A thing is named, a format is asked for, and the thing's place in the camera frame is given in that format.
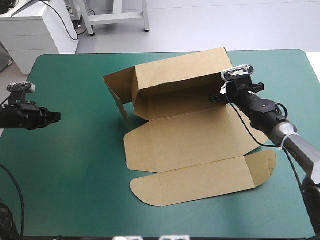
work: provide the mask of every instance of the box flap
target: box flap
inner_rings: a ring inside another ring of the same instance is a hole
[[[250,127],[265,143],[267,137]],[[124,137],[129,169],[162,173],[243,156],[258,147],[231,106],[150,121]]]
[[[123,104],[132,102],[132,82],[134,73],[135,67],[133,66],[103,77],[120,113],[125,118],[128,118],[128,114]]]
[[[133,100],[136,115],[154,120],[215,107],[208,96],[219,92],[220,73],[230,67],[221,47],[136,65],[104,81],[124,116],[121,104]]]
[[[277,163],[276,152],[270,149],[247,155],[244,158],[256,187],[269,179]]]
[[[276,161],[275,152],[266,150],[136,178],[130,188],[149,205],[184,203],[253,189],[268,180]]]

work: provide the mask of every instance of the white cable tie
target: white cable tie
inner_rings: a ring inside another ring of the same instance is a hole
[[[284,147],[285,141],[287,140],[287,138],[291,135],[298,135],[300,136],[298,133],[296,132],[292,132],[292,133],[288,133],[287,135],[285,135],[285,137],[282,139],[281,145],[279,146],[279,150],[282,150],[282,148]]]
[[[223,95],[227,93],[227,84],[231,82],[233,82],[233,80],[229,80],[224,83],[224,85],[221,87],[220,94]]]

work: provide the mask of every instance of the floor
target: floor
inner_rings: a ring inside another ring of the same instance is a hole
[[[87,1],[96,14],[113,7]],[[141,0],[123,0],[124,12],[141,8]],[[148,8],[150,32],[142,22],[97,25],[94,37],[80,36],[76,53],[301,49],[320,79],[320,0],[148,0]],[[0,73],[0,99],[8,83],[25,79],[15,64]]]

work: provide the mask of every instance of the cable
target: cable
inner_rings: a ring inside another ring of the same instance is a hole
[[[291,160],[291,157],[290,157],[290,155],[289,155],[289,153],[288,153],[288,150],[287,150],[285,147],[282,147],[282,150],[285,152],[285,155],[286,155],[286,157],[287,157],[288,160],[289,160],[289,163],[290,163],[291,168],[292,168],[292,170],[293,170],[295,179],[296,179],[296,181],[297,181],[297,183],[298,183],[298,186],[299,186],[299,189],[300,189],[300,193],[301,193],[301,195],[302,195],[302,199],[303,199],[304,206],[305,206],[306,210],[307,210],[308,213],[309,213],[309,209],[308,209],[308,205],[307,205],[307,200],[306,200],[306,198],[305,198],[304,190],[302,189],[302,184],[301,184],[300,178],[299,178],[299,176],[298,176],[297,170],[296,170],[296,168],[295,168],[295,165],[294,165],[294,163],[293,163],[292,160]]]
[[[49,8],[51,8],[53,11],[55,11],[55,13],[59,16],[60,20],[62,21],[63,23],[63,26],[66,30],[66,32],[68,33],[69,37],[73,40],[73,41],[78,41],[79,40],[79,35],[77,34],[76,35],[76,38],[73,38],[71,35],[70,35],[70,32],[68,31],[68,28],[64,22],[64,20],[62,19],[62,17],[60,16],[60,14],[57,12],[57,10],[55,10],[52,6],[50,6],[48,3],[42,1],[42,0],[39,0],[40,2],[42,2],[43,4],[47,5]]]
[[[288,118],[288,110],[287,110],[287,108],[283,104],[281,104],[279,102],[275,105],[276,109],[280,112],[281,115],[282,115],[282,111],[280,110],[279,106],[282,107],[282,109],[284,110],[284,117],[287,119]]]
[[[8,99],[9,99],[10,96],[8,96],[0,105],[3,105]]]
[[[21,203],[21,232],[20,232],[20,240],[23,239],[24,231],[25,231],[25,202],[24,197],[22,195],[20,186],[18,184],[18,181],[16,180],[15,176],[12,174],[12,172],[3,164],[0,163],[0,168],[4,169],[14,182],[14,185],[19,193],[20,203]]]
[[[258,142],[258,140],[255,138],[255,136],[250,132],[249,128],[247,127],[245,121],[243,120],[243,118],[241,117],[240,113],[238,112],[238,110],[235,108],[235,106],[233,105],[233,103],[229,100],[227,94],[225,94],[225,98],[226,100],[229,102],[229,104],[231,105],[231,107],[235,110],[236,114],[238,115],[238,117],[240,118],[242,124],[244,125],[245,129],[247,130],[247,132],[250,134],[250,136],[252,137],[252,139],[260,146],[262,147],[267,147],[267,148],[278,148],[278,146],[276,145],[266,145],[266,144],[262,144],[260,142]]]

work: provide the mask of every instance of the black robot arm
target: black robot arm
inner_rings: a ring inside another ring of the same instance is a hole
[[[26,101],[26,94],[36,90],[31,82],[11,83],[7,90],[11,94],[8,104],[0,105],[0,129],[34,130],[61,120],[60,112],[51,112],[45,107],[38,107],[33,101]]]
[[[269,99],[261,99],[256,93],[264,90],[264,84],[253,84],[250,65],[222,71],[225,84],[221,93],[209,97],[211,102],[235,104],[249,119],[251,127],[262,131],[276,147],[285,148],[305,172],[301,193],[316,234],[320,234],[320,151],[297,134],[297,128],[284,115],[279,105]]]

